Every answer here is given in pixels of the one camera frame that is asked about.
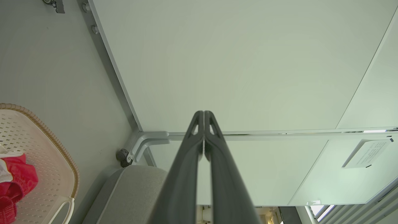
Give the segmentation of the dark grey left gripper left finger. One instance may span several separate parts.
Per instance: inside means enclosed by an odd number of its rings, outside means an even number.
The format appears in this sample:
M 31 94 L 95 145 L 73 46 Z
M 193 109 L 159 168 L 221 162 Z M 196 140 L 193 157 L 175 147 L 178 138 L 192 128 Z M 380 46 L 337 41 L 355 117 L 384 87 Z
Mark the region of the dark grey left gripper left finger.
M 193 115 L 148 222 L 196 222 L 197 170 L 204 138 L 204 112 Z

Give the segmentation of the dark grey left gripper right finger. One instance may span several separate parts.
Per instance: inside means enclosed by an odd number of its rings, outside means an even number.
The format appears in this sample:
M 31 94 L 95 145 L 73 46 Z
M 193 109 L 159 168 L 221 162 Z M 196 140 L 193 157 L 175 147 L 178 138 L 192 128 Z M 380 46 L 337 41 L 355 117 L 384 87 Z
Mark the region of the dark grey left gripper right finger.
M 204 153 L 211 166 L 213 223 L 260 224 L 260 217 L 211 111 L 204 112 L 204 125 Z

